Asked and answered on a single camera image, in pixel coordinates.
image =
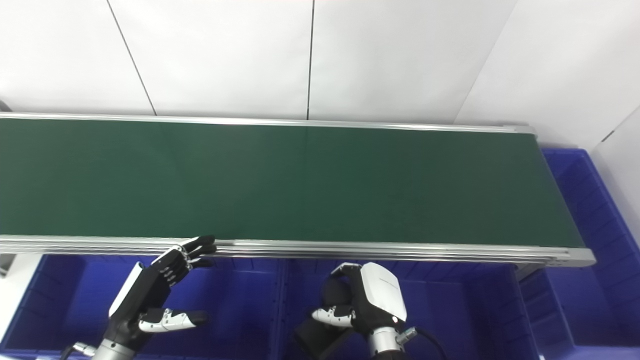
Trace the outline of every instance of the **black cable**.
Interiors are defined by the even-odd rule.
[[[436,347],[436,349],[438,349],[438,353],[440,354],[440,359],[441,360],[449,360],[449,358],[447,357],[447,353],[444,352],[444,348],[442,347],[442,344],[440,344],[440,342],[438,341],[438,339],[436,339],[435,336],[433,336],[430,332],[426,331],[426,330],[422,330],[420,328],[415,328],[415,331],[424,336],[425,338],[427,338],[427,340],[429,340],[433,346]]]
[[[60,360],[67,360],[69,355],[71,355],[71,353],[74,351],[76,350],[74,349],[73,345],[67,346],[64,350],[62,350],[62,353],[60,353]]]

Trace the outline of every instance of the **white wall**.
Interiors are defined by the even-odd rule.
[[[591,157],[640,245],[640,107]]]
[[[453,123],[515,3],[317,0],[309,118]]]
[[[312,0],[110,2],[158,115],[307,116]]]
[[[13,111],[152,113],[104,0],[0,1],[0,53]]]
[[[456,119],[592,149],[640,105],[640,1],[519,0]]]

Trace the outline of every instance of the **aluminum rail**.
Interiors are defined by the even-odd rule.
[[[172,124],[212,124],[212,125],[263,125],[263,126],[307,126],[307,127],[350,127],[358,129],[395,129],[418,131],[461,131],[471,133],[523,133],[536,134],[531,126],[503,125],[444,125],[402,122],[362,122],[326,120],[282,120],[282,119],[237,119],[222,117],[174,117],[157,115],[99,115],[64,113],[0,113],[0,119],[22,120],[82,120],[82,121],[124,121],[124,122],[167,122]]]
[[[182,238],[0,235],[0,252],[45,254],[158,255]],[[216,240],[215,256],[236,258],[332,258],[589,266],[589,249],[434,243]]]

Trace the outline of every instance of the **robotic hand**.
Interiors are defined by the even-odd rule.
[[[322,307],[294,334],[315,360],[327,358],[353,331],[365,337],[373,360],[407,359],[404,344],[418,333],[446,359],[442,346],[428,332],[414,327],[402,332],[406,308],[397,277],[376,263],[338,266],[323,284],[321,301]]]
[[[199,236],[172,246],[147,268],[134,265],[109,309],[109,324],[98,348],[76,343],[61,360],[76,350],[93,360],[131,360],[157,332],[188,329],[207,321],[204,311],[162,308],[171,287],[194,268],[211,266],[203,254],[216,251],[214,236]]]

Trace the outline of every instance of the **blue crate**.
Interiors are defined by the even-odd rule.
[[[521,283],[540,354],[640,359],[640,251],[586,151],[543,151],[598,263],[549,268]]]
[[[319,306],[321,284],[340,262],[302,259],[287,262],[282,309],[284,333],[277,359],[307,358],[292,338],[293,329],[309,310]],[[433,333],[450,360],[538,360],[512,266],[376,262],[400,280],[407,325]],[[439,358],[433,346],[420,337],[407,344],[406,349],[413,359]],[[352,335],[332,359],[366,360],[368,353],[363,337]]]
[[[76,341],[97,345],[108,309],[138,256],[48,255],[41,260],[0,353],[52,357]],[[281,273],[277,259],[217,259],[176,285],[167,307],[206,310],[213,321],[154,336],[138,359],[267,359],[277,336]],[[83,356],[72,356],[86,360]]]
[[[21,359],[57,358],[75,342],[97,344],[107,310],[132,264],[132,256],[45,256],[14,316],[0,353]],[[292,330],[319,305],[322,281],[341,261],[218,259],[174,287],[168,307],[203,309],[201,329],[159,334],[139,359],[307,359]],[[401,281],[408,324],[430,330],[451,360],[535,360],[513,267],[473,263],[381,261]],[[414,359],[435,359],[424,339],[408,346]],[[335,359],[368,359],[360,336]]]

